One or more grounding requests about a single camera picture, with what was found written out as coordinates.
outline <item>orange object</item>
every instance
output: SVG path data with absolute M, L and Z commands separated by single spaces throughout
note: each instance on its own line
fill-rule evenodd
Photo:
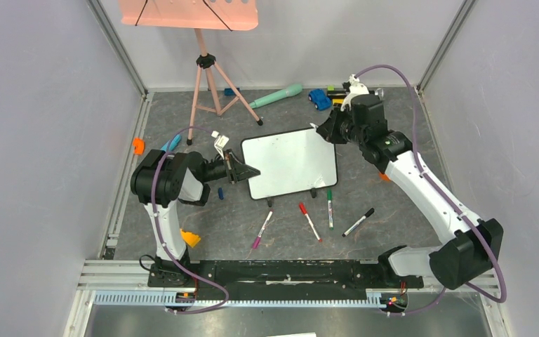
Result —
M 145 142 L 141 138 L 134 138 L 133 139 L 133 146 L 135 147 L 133 149 L 133 153 L 140 156 L 145 151 Z
M 191 232 L 186 232 L 184 230 L 180 230 L 180 236 L 182 237 L 183 241 L 185 241 L 186 244 L 189 245 L 189 247 L 194 248 L 199 241 L 201 241 L 201 237 L 197 234 L 193 234 Z
M 388 176 L 386 176 L 385 174 L 383 174 L 383 173 L 381 173 L 381 172 L 379 172 L 379 176 L 380 176 L 381 179 L 383 179 L 384 181 L 391 181 L 391 179 L 390 179 Z

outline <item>green marker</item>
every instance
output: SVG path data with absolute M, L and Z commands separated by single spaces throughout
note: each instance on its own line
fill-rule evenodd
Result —
M 329 215 L 329 229 L 333 230 L 333 209 L 331 208 L 331 189 L 327 189 L 327 212 Z

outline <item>tripod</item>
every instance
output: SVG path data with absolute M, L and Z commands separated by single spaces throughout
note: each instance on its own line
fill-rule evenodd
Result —
M 195 79 L 195 91 L 193 92 L 193 104 L 191 106 L 191 120 L 189 121 L 189 126 L 193 126 L 195 122 L 195 112 L 197 109 L 200 110 L 206 110 L 209 112 L 215 112 L 218 116 L 222 116 L 228 108 L 230 108 L 234 103 L 236 103 L 238 100 L 241 100 L 241 102 L 245 105 L 251 116 L 257 121 L 257 124 L 259 126 L 263 125 L 263 121 L 259 118 L 259 116 L 251 109 L 245 98 L 241 95 L 241 93 L 237 90 L 237 88 L 232 84 L 228 76 L 224 73 L 220 65 L 216 62 L 215 56 L 208 53 L 206 49 L 206 44 L 204 42 L 204 36 L 201 34 L 201 29 L 195 28 L 195 36 L 197 36 L 197 43 L 199 44 L 199 50 L 201 51 L 201 55 L 197 58 L 197 78 Z M 228 86 L 234 91 L 234 94 L 236 97 L 230 101 L 230 103 L 226 104 L 225 107 L 220 106 L 220 100 L 218 99 L 218 91 L 216 90 L 215 82 L 212 75 L 212 69 L 211 67 L 214 66 L 215 69 L 218 71 L 220 76 L 228 83 Z M 214 109 L 210 107 L 204 107 L 201 105 L 197 105 L 197 98 L 199 97 L 199 83 L 201 82 L 201 71 L 206 70 L 206 78 L 208 80 L 208 86 L 210 88 L 210 91 L 212 92 L 212 98 L 214 102 Z M 189 136 L 187 137 L 187 145 L 191 145 L 193 143 L 193 129 L 189 129 Z

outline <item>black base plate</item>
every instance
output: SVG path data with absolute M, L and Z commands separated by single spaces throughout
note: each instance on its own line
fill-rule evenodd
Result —
M 424 287 L 421 277 L 391 276 L 382 264 L 359 260 L 201 260 L 191 261 L 190 270 L 225 287 L 231 300 L 366 300 L 369 288 L 399 289 L 402 281 Z M 224 298 L 198 284 L 198 300 Z M 193 280 L 183 285 L 193 286 Z

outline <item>white wall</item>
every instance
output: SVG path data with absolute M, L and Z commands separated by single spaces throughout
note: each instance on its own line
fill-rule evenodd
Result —
M 85 1 L 0 1 L 0 336 L 61 336 L 139 104 Z
M 123 25 L 118 0 L 101 2 L 146 86 L 194 87 L 199 48 L 193 29 Z M 399 67 L 416 84 L 461 3 L 257 0 L 255 29 L 205 31 L 204 38 L 237 86 L 337 85 L 351 73 L 378 63 Z M 363 81 L 403 84 L 387 70 Z
M 506 322 L 539 336 L 539 1 L 478 1 L 425 97 L 454 192 L 505 228 Z

